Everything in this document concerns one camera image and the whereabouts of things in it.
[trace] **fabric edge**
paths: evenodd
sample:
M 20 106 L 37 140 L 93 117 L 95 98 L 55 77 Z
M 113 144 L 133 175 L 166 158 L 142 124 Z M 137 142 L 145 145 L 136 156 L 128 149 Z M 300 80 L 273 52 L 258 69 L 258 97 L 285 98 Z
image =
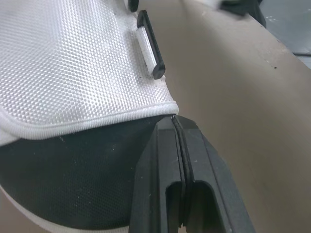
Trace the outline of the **fabric edge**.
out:
M 20 137 L 30 140 L 40 140 L 49 137 L 75 133 L 91 128 L 122 123 L 125 121 L 168 114 L 178 114 L 178 106 L 175 101 L 153 104 L 128 112 L 104 116 L 87 121 L 73 122 L 66 125 L 37 126 L 13 119 L 6 112 L 4 112 L 3 109 L 0 109 L 0 127 L 9 134 L 16 136 L 16 139 Z
M 0 128 L 0 147 L 16 140 L 18 140 L 18 137 L 13 136 Z

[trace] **white mesh material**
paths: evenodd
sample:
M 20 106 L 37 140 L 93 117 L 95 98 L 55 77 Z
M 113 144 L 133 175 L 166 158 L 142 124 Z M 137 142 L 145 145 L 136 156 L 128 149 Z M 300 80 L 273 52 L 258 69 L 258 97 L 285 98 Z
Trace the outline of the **white mesh material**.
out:
M 176 114 L 122 0 L 0 1 L 0 127 L 42 139 Z

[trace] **tan table surface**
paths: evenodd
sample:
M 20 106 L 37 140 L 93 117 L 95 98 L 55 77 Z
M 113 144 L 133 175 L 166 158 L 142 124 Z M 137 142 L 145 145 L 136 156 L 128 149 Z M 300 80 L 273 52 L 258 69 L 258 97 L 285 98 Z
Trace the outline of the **tan table surface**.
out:
M 193 0 L 142 0 L 139 8 L 180 115 L 226 160 L 257 233 L 310 232 L 311 70 L 252 18 Z M 46 232 L 0 199 L 0 232 Z

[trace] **black plastic buckle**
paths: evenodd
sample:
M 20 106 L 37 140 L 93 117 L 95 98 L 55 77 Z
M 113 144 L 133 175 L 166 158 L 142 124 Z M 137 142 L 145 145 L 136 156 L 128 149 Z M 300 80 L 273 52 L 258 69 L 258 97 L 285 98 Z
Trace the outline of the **black plastic buckle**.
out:
M 129 233 L 254 233 L 231 173 L 197 125 L 165 117 L 136 166 Z
M 131 12 L 137 11 L 139 4 L 139 0 L 128 0 L 128 9 L 130 9 Z
M 154 31 L 151 27 L 151 23 L 146 10 L 142 10 L 138 14 L 137 28 L 144 26 L 148 35 L 149 43 L 152 48 L 152 52 L 155 57 L 156 66 L 152 72 L 154 79 L 160 79 L 165 73 L 165 65 L 162 59 L 159 47 L 156 42 Z

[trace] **black plastic frame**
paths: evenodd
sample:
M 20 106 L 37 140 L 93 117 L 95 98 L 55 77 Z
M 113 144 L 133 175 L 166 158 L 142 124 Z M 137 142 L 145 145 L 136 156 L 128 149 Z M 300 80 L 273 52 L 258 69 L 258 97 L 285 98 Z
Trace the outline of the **black plastic frame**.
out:
M 139 12 L 137 17 L 137 28 L 144 26 L 148 35 L 149 43 L 152 48 L 152 52 L 155 57 L 156 66 L 152 72 L 154 79 L 160 79 L 165 73 L 165 65 L 162 59 L 159 46 L 156 42 L 156 37 L 154 31 L 152 29 L 148 14 L 146 10 L 142 10 Z

